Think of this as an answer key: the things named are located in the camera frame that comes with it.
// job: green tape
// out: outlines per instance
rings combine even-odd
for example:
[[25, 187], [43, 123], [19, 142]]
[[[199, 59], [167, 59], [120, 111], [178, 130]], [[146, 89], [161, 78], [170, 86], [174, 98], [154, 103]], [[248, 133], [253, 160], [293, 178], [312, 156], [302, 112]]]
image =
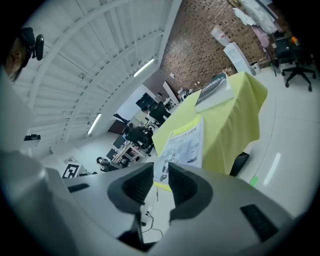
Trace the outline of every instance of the green tape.
[[256, 185], [257, 181], [258, 181], [258, 177], [257, 177], [256, 175], [254, 175], [249, 184], [250, 184], [252, 187], [254, 187], [254, 186]]

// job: yellow tablecloth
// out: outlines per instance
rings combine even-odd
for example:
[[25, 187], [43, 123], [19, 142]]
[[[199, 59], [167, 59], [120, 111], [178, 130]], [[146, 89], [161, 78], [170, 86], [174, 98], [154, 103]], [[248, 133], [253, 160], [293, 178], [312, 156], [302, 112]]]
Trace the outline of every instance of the yellow tablecloth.
[[200, 90], [181, 103], [152, 137], [158, 155], [169, 133], [191, 122], [199, 114], [204, 120], [202, 168], [230, 174], [236, 157], [250, 142], [260, 138], [258, 114], [268, 90], [245, 72], [228, 79], [234, 98], [200, 113], [195, 111]]

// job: desk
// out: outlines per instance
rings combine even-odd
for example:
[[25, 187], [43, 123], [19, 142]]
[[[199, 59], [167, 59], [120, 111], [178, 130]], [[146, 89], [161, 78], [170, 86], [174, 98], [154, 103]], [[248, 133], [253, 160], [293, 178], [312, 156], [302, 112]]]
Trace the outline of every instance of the desk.
[[[131, 148], [133, 151], [137, 152], [137, 155], [135, 157], [131, 157], [126, 153], [129, 148]], [[120, 152], [118, 152], [118, 154], [112, 159], [112, 162], [113, 163], [118, 162], [122, 158], [122, 156], [125, 156], [125, 157], [129, 158], [131, 161], [133, 161], [137, 158], [138, 155], [142, 156], [143, 158], [146, 157], [143, 153], [141, 153], [139, 150], [134, 148], [132, 141], [130, 141], [127, 145], [125, 145], [121, 149]]]
[[204, 120], [202, 168], [229, 175], [236, 157], [246, 146], [260, 138], [259, 111], [267, 98], [267, 89], [253, 76], [240, 72], [230, 76], [234, 98], [196, 113], [200, 90], [189, 95], [153, 135], [160, 156], [169, 133], [198, 114]]

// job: white ceiling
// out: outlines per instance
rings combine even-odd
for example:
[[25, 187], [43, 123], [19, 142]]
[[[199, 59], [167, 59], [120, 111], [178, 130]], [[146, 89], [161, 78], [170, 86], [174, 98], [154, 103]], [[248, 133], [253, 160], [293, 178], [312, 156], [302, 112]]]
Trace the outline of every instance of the white ceiling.
[[[106, 132], [128, 96], [160, 67], [182, 0], [49, 0], [26, 23], [44, 36], [43, 59], [30, 59], [14, 84], [35, 115], [41, 157], [58, 142]], [[133, 74], [154, 58], [137, 77]]]

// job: white floor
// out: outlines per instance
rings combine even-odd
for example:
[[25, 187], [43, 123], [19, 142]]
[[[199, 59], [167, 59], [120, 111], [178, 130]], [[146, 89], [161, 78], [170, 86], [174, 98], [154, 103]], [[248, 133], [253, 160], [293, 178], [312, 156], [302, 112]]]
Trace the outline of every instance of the white floor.
[[[314, 66], [306, 68], [316, 70]], [[244, 150], [250, 157], [238, 177], [250, 183], [256, 176], [254, 187], [296, 217], [308, 209], [320, 178], [320, 75], [317, 72], [317, 79], [313, 79], [307, 74], [312, 92], [301, 76], [294, 77], [286, 88], [288, 75], [275, 77], [268, 67], [256, 76], [268, 89], [268, 96], [259, 113], [260, 139]], [[153, 154], [145, 162], [156, 159]], [[153, 228], [165, 233], [174, 205], [172, 193], [152, 187], [142, 212], [149, 209]], [[151, 218], [143, 218], [145, 231]], [[145, 243], [158, 241], [161, 233], [151, 229], [143, 233], [143, 239]]]

